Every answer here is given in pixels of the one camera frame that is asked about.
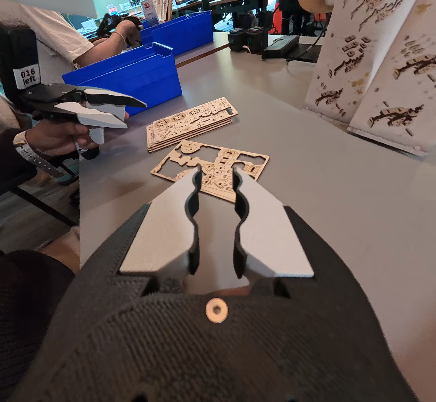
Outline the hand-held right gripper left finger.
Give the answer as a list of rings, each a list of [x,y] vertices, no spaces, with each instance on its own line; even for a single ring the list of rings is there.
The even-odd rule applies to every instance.
[[[199,267],[201,167],[172,184],[150,204],[119,268],[122,275],[194,275]]]

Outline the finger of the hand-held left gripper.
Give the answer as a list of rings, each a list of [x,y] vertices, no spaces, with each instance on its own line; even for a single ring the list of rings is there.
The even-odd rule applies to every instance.
[[[127,124],[117,116],[100,111],[89,109],[76,102],[63,103],[63,110],[74,114],[79,123],[88,127],[107,127],[126,129]]]
[[[127,107],[140,108],[141,110],[148,107],[145,102],[132,96],[106,89],[76,87],[75,92],[80,94],[80,102],[83,107],[110,113],[121,121],[126,119]]]

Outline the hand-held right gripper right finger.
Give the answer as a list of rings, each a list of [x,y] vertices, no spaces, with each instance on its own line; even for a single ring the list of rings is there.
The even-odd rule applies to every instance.
[[[234,270],[238,278],[313,278],[314,270],[285,206],[251,176],[234,167]]]

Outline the single wooden puzzle sheet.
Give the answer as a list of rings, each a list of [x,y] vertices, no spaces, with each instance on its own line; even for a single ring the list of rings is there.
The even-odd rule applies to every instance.
[[[239,167],[257,181],[269,160],[270,157],[266,154],[182,140],[150,173],[176,182],[200,166],[201,191],[228,202],[235,202],[233,167]]]

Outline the person's left forearm black sleeve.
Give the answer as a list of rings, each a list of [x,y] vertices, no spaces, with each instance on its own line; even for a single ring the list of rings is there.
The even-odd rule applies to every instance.
[[[31,180],[37,176],[37,169],[16,151],[13,141],[20,129],[6,128],[0,134],[0,190],[8,190],[10,182],[18,179]]]

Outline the grey desk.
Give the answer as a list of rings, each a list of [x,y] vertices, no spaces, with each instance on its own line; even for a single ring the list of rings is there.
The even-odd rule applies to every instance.
[[[368,296],[405,378],[435,401],[435,150],[412,158],[301,111],[314,64],[222,48],[225,33],[175,58],[182,96],[105,131],[100,155],[80,163],[80,265],[171,182],[150,172],[146,126],[226,97],[231,125],[196,141],[270,157],[259,183],[342,258]]]

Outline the person's left hand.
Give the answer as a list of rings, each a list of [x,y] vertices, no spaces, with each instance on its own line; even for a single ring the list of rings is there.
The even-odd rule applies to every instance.
[[[99,146],[91,139],[87,126],[68,121],[42,120],[26,131],[25,138],[33,149],[53,157],[70,154],[77,147],[88,150]]]

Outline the large blue plastic bin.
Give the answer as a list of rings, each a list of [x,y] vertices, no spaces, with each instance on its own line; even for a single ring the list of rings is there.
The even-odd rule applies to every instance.
[[[173,49],[153,42],[62,76],[67,84],[130,95],[146,108],[126,107],[129,116],[182,95]]]

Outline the stack of wooden puzzle sheets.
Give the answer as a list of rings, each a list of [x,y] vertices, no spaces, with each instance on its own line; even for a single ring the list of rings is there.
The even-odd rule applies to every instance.
[[[216,100],[161,118],[146,127],[147,150],[171,146],[202,133],[232,123],[238,111],[221,97]]]

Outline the black battery charger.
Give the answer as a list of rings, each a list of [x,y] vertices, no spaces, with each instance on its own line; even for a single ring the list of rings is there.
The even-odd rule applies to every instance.
[[[230,50],[239,52],[247,45],[247,29],[235,28],[228,32],[228,45]]]
[[[245,32],[246,46],[251,54],[261,54],[268,47],[268,30],[256,26],[247,29]]]

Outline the person's black sweater torso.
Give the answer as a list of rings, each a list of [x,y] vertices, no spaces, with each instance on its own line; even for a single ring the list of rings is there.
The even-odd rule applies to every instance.
[[[74,272],[32,250],[1,252],[0,400],[7,401],[33,362]]]

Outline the black flat device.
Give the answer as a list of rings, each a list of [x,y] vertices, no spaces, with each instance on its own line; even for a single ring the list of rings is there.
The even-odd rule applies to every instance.
[[[262,51],[262,60],[285,58],[299,44],[300,36],[287,35],[277,38]]]

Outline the black stand plate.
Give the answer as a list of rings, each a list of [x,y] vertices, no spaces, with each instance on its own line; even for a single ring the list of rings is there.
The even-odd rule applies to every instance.
[[[286,61],[317,63],[321,49],[321,45],[299,43],[286,55]]]

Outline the black chair frame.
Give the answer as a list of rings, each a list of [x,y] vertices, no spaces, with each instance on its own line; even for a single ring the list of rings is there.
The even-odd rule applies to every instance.
[[[78,226],[79,224],[75,222],[74,220],[66,217],[59,211],[55,210],[51,206],[47,205],[40,199],[36,198],[35,196],[31,195],[30,193],[26,192],[22,188],[20,188],[20,185],[23,185],[27,181],[30,181],[34,177],[36,177],[37,172],[36,171],[27,171],[23,174],[20,174],[18,176],[15,176],[12,179],[3,180],[0,181],[0,195],[3,195],[7,192],[11,192],[14,195],[18,196],[19,198],[23,199],[24,201],[32,204],[36,208],[42,210],[44,213],[50,215],[51,217],[59,220],[63,224],[74,227]]]

